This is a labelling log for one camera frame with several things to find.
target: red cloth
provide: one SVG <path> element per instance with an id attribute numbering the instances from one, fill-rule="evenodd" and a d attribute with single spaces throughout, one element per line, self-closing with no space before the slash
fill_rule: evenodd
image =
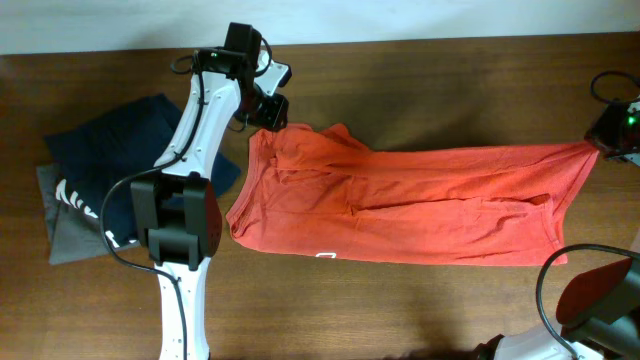
<path id="1" fill-rule="evenodd" d="M 586 142 L 373 152 L 344 125 L 290 125 L 251 138 L 227 220 L 234 240 L 268 253 L 541 265 L 564 246 L 565 212 L 596 159 Z"/>

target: white wall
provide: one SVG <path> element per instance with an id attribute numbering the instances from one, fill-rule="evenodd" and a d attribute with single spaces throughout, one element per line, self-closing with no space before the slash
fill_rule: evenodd
<path id="1" fill-rule="evenodd" d="M 640 0 L 0 0 L 0 54 L 633 31 Z"/>

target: navy blue garment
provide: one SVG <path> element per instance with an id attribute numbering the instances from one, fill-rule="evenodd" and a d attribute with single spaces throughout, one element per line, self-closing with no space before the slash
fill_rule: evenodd
<path id="1" fill-rule="evenodd" d="M 168 146 L 182 112 L 164 94 L 116 108 L 78 128 L 45 137 L 71 188 L 96 214 L 107 192 L 120 179 L 153 167 Z M 240 169 L 220 153 L 211 182 L 216 196 L 227 191 Z M 136 237 L 131 192 L 112 197 L 105 222 L 119 245 Z"/>

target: gray fabric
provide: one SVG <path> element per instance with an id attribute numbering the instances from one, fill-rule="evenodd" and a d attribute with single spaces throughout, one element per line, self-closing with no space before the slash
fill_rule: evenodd
<path id="1" fill-rule="evenodd" d="M 53 240 L 58 208 L 60 207 L 60 203 L 56 200 L 56 181 L 59 174 L 60 167 L 57 164 L 38 166 L 36 168 L 40 194 L 42 194 L 42 202 L 44 203 L 44 222 L 47 225 L 49 242 Z"/>
<path id="2" fill-rule="evenodd" d="M 49 263 L 58 265 L 107 254 L 98 221 L 90 221 L 81 211 L 56 200 L 56 180 L 60 176 L 57 165 L 39 166 L 36 173 L 45 208 L 47 232 L 52 243 Z M 136 246 L 139 246 L 138 242 L 117 250 Z"/>

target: brown wooden surface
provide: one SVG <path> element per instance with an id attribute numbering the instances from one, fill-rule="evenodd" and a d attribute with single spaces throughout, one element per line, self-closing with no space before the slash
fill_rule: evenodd
<path id="1" fill-rule="evenodd" d="M 49 266 L 35 166 L 42 136 L 164 92 L 180 107 L 187 77 L 168 64 L 188 50 L 0 57 L 0 358 L 157 359 L 157 280 L 108 257 Z M 580 140 L 602 105 L 601 70 L 640 74 L 640 35 L 455 39 L 276 47 L 294 77 L 289 119 L 336 122 L 377 150 Z M 620 91 L 633 96 L 633 89 Z M 246 166 L 247 138 L 223 152 Z M 242 179 L 220 199 L 226 213 Z M 640 169 L 599 161 L 569 208 L 567 243 L 629 247 L 638 231 Z M 145 261 L 141 249 L 127 253 Z M 612 261 L 576 254 L 553 270 L 553 313 L 578 272 Z M 469 349 L 539 324 L 537 268 L 415 266 L 265 255 L 228 236 L 209 269 L 212 358 L 353 359 L 419 348 Z"/>

